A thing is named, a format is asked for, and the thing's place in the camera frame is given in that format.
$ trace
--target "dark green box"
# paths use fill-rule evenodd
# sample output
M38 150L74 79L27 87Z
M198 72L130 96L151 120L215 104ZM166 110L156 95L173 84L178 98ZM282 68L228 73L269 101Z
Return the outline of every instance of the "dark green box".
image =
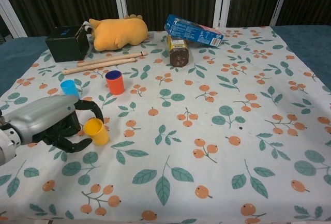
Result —
M46 38L46 44L55 62L83 60L89 48L82 26L57 27Z

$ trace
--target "blue table surface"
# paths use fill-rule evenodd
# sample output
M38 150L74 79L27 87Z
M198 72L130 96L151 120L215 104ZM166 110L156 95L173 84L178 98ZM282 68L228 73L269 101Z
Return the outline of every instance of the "blue table surface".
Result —
M331 88L331 26L274 26L290 49ZM45 37L17 38L0 45L0 95L47 50Z

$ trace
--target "wooden dowel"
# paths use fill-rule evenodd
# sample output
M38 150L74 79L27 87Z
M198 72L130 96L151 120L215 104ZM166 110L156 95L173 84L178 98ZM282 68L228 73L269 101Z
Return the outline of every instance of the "wooden dowel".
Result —
M103 58L103 59L78 63L77 66L82 67L82 66L86 66L86 65L99 64L99 63L108 62L108 61L114 61L114 60L120 60L120 59L132 58L132 57L139 57L139 56L146 56L147 54L148 54L147 52L139 52L139 53L126 54L126 55L121 55L121 56L116 56L116 57L107 57L107 58Z
M136 61L135 58L129 58L129 59L120 59L120 60L116 60L116 61L109 61L109 62L93 64L93 65L86 65L86 66L77 67L74 69L63 70L62 74L69 75L69 74L73 74L73 73L77 73L77 72L81 72L81 71L92 70L92 69L97 69L97 68L101 68L101 67L108 67L108 66L112 66L112 65L121 65L121 64L135 62L135 61Z

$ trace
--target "orange cup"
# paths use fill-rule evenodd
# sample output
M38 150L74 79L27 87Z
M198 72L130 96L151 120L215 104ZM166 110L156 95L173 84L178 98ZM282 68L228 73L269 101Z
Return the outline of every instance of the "orange cup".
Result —
M110 93L120 95L124 92L124 83L122 73L118 70L109 71L106 74L106 81Z

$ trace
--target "orange plush toy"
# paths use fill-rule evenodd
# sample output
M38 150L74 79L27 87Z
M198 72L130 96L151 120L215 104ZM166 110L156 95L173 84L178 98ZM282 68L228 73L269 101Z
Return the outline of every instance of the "orange plush toy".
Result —
M93 28L92 37L97 51L117 50L126 44L136 46L148 36L146 23L135 14L124 19L89 19L89 23Z

